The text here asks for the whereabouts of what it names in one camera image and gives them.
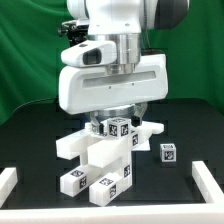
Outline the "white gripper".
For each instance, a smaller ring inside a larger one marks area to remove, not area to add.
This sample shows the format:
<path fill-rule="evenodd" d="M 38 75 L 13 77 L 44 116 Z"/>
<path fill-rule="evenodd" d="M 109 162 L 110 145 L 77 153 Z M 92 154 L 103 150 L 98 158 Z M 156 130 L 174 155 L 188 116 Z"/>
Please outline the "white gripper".
<path fill-rule="evenodd" d="M 134 104 L 131 123 L 142 124 L 146 102 L 167 95 L 166 57 L 164 54 L 142 56 L 133 73 L 108 75 L 105 67 L 66 66 L 59 76 L 59 105 L 69 114 L 80 114 Z M 95 134 L 104 133 L 104 125 L 90 113 Z"/>

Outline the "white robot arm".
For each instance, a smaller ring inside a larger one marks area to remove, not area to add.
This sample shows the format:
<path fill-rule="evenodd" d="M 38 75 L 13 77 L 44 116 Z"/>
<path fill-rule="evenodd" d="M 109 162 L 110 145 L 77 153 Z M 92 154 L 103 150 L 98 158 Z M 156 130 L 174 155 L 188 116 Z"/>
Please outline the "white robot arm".
<path fill-rule="evenodd" d="M 69 114 L 88 113 L 93 131 L 99 116 L 131 104 L 140 120 L 149 101 L 168 93 L 166 56 L 140 46 L 143 30 L 176 27 L 190 0 L 67 0 L 69 22 L 87 39 L 64 50 L 59 104 Z"/>

